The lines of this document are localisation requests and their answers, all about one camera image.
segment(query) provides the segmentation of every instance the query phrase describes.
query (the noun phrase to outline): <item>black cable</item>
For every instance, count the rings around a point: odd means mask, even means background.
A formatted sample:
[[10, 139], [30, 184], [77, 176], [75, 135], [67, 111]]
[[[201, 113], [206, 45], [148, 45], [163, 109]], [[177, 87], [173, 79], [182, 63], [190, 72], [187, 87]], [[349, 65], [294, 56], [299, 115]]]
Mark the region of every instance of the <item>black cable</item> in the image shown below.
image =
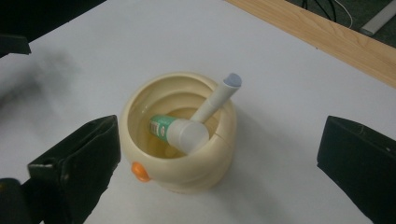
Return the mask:
[[308, 0], [303, 0], [303, 2], [301, 3], [301, 7], [304, 9], [308, 9]]
[[335, 13], [335, 7], [334, 7], [334, 2], [332, 0], [329, 0], [330, 6], [332, 7], [332, 17], [333, 21], [337, 22], [337, 15]]
[[318, 0], [315, 0], [315, 2], [318, 4], [318, 6], [320, 7], [320, 9], [324, 12], [324, 14], [326, 15], [327, 19], [329, 19], [329, 20], [331, 21], [332, 18], [330, 18], [329, 14], [328, 14], [327, 11], [323, 8], [323, 6], [320, 4], [320, 2], [318, 2]]

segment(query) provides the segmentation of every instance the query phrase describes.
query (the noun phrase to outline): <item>white table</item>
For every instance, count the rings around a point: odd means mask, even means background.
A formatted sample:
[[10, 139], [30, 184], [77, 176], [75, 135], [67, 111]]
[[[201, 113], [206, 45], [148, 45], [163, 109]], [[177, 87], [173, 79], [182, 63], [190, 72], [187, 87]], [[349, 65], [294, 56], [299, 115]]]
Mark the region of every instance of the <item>white table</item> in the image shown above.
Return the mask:
[[122, 159], [86, 223], [371, 223], [316, 164], [327, 116], [396, 139], [396, 90], [225, 1], [113, 0], [0, 59], [0, 177], [139, 86], [192, 71], [244, 80], [233, 164], [196, 195], [137, 181]]

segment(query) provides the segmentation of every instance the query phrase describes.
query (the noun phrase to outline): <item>wooden board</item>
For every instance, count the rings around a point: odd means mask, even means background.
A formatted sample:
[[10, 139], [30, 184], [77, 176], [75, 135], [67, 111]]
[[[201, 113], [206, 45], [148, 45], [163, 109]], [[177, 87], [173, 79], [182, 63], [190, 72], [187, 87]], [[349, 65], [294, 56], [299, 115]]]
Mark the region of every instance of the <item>wooden board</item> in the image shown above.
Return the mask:
[[282, 0], [227, 0], [396, 88], [396, 49]]

